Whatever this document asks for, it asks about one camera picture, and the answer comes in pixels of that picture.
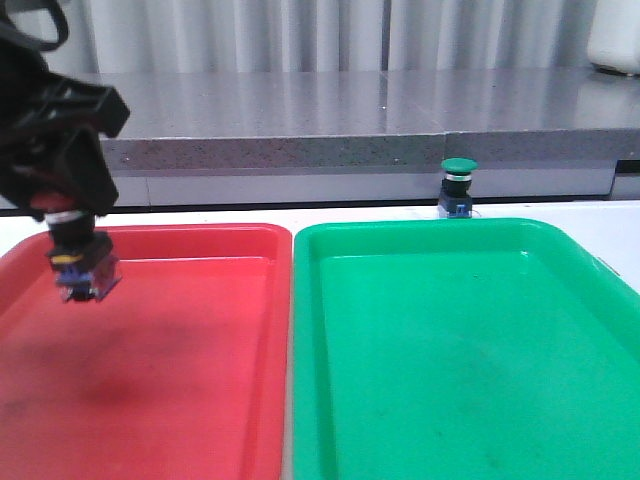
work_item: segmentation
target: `green tray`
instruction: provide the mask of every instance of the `green tray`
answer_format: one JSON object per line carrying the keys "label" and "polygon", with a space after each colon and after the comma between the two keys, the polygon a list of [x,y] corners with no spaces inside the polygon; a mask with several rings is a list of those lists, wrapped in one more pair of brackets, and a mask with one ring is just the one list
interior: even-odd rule
{"label": "green tray", "polygon": [[296,480],[640,478],[640,297],[521,219],[295,249]]}

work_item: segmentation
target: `green button cap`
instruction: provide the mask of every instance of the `green button cap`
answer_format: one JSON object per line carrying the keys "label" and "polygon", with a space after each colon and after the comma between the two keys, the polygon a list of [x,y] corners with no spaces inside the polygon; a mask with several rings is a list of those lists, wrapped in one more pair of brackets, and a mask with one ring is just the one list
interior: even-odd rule
{"label": "green button cap", "polygon": [[442,168],[451,173],[470,173],[478,168],[478,164],[470,158],[447,158],[441,164]]}

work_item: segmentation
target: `plastic tray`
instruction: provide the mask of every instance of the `plastic tray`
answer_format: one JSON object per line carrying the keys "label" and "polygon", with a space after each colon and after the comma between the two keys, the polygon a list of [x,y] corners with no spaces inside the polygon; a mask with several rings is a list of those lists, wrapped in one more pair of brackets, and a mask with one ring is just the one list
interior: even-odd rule
{"label": "plastic tray", "polygon": [[518,219],[296,239],[296,479],[640,475],[640,299]]}
{"label": "plastic tray", "polygon": [[290,234],[109,231],[101,303],[62,304],[45,235],[0,259],[0,476],[278,479]]}

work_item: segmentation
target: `dark stain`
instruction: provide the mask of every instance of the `dark stain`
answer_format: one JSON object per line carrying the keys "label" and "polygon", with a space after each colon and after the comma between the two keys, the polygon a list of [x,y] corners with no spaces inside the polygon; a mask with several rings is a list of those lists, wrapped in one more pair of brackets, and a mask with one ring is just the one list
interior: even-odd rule
{"label": "dark stain", "polygon": [[80,398],[94,405],[112,406],[140,403],[144,395],[133,383],[114,377],[87,386],[80,392]]}

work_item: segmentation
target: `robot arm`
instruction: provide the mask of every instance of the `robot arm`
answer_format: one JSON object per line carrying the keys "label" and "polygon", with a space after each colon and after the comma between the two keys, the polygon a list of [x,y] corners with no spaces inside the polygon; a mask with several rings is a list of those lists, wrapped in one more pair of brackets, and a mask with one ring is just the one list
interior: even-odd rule
{"label": "robot arm", "polygon": [[107,214],[118,192],[98,134],[117,136],[129,110],[112,87],[49,71],[40,52],[61,45],[68,27],[56,0],[39,3],[58,29],[54,42],[18,31],[0,0],[0,194],[47,222],[47,256],[65,300],[100,300],[118,279],[95,216]]}

